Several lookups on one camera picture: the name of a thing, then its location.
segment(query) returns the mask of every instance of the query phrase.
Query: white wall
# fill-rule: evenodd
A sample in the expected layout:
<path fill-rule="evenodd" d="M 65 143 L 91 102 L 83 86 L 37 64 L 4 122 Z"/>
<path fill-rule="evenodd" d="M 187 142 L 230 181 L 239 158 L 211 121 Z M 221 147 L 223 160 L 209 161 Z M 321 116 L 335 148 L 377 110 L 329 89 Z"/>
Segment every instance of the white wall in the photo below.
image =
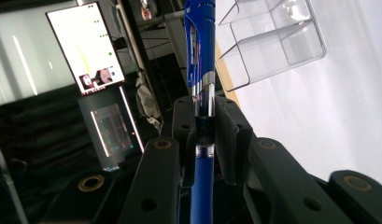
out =
<path fill-rule="evenodd" d="M 240 106 L 310 174 L 348 169 L 382 184 L 382 0 L 311 2 L 327 55 L 236 91 Z"/>
<path fill-rule="evenodd" d="M 0 13 L 0 105 L 74 83 L 45 13 L 75 5 Z"/>

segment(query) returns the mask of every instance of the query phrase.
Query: transparent plastic shelf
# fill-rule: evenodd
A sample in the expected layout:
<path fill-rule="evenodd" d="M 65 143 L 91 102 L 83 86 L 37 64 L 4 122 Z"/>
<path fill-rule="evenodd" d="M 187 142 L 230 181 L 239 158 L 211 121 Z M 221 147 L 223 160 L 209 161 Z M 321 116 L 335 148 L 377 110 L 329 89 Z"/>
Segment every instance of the transparent plastic shelf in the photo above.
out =
<path fill-rule="evenodd" d="M 310 63 L 325 46 L 309 0 L 238 0 L 219 25 L 229 25 L 234 44 L 224 49 L 233 91 Z"/>

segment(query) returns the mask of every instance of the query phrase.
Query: video call screen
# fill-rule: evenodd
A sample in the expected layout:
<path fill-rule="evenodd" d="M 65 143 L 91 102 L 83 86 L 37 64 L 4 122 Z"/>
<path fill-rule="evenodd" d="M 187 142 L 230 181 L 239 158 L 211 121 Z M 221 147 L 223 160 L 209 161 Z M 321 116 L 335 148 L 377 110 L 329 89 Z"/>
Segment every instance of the video call screen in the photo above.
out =
<path fill-rule="evenodd" d="M 124 81 L 124 74 L 97 3 L 48 12 L 82 95 Z"/>

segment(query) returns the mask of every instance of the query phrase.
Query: person on screen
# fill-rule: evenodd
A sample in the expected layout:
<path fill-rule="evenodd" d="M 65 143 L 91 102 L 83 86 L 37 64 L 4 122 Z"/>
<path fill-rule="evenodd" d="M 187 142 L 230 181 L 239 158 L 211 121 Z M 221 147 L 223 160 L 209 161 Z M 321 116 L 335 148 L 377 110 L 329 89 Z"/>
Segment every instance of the person on screen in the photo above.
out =
<path fill-rule="evenodd" d="M 109 72 L 108 68 L 104 68 L 101 70 L 98 70 L 95 74 L 95 78 L 93 79 L 97 83 L 97 85 L 101 86 L 104 84 L 107 84 L 112 81 L 111 73 Z"/>
<path fill-rule="evenodd" d="M 92 84 L 92 79 L 90 78 L 89 74 L 83 75 L 79 78 L 84 90 L 89 90 L 94 88 Z"/>

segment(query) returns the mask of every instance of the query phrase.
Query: screw hole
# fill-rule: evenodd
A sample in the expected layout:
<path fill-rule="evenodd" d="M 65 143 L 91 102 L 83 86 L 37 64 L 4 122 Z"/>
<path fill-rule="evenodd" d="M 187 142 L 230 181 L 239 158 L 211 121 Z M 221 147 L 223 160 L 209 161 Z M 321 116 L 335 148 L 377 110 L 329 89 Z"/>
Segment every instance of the screw hole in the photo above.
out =
<path fill-rule="evenodd" d="M 304 198 L 304 205 L 313 211 L 321 211 L 321 204 L 313 198 Z"/>
<path fill-rule="evenodd" d="M 344 177 L 345 183 L 359 192 L 369 192 L 372 190 L 372 185 L 362 178 L 354 175 L 347 175 Z"/>
<path fill-rule="evenodd" d="M 153 199 L 153 198 L 147 198 L 141 203 L 141 209 L 144 212 L 151 212 L 155 210 L 159 205 L 158 200 Z"/>
<path fill-rule="evenodd" d="M 98 184 L 99 180 L 97 178 L 91 178 L 85 181 L 85 186 L 88 188 L 94 187 Z"/>
<path fill-rule="evenodd" d="M 261 140 L 258 145 L 264 149 L 276 149 L 276 144 L 268 140 Z"/>
<path fill-rule="evenodd" d="M 171 146 L 171 142 L 168 140 L 158 140 L 155 142 L 155 147 L 158 149 L 167 149 Z"/>

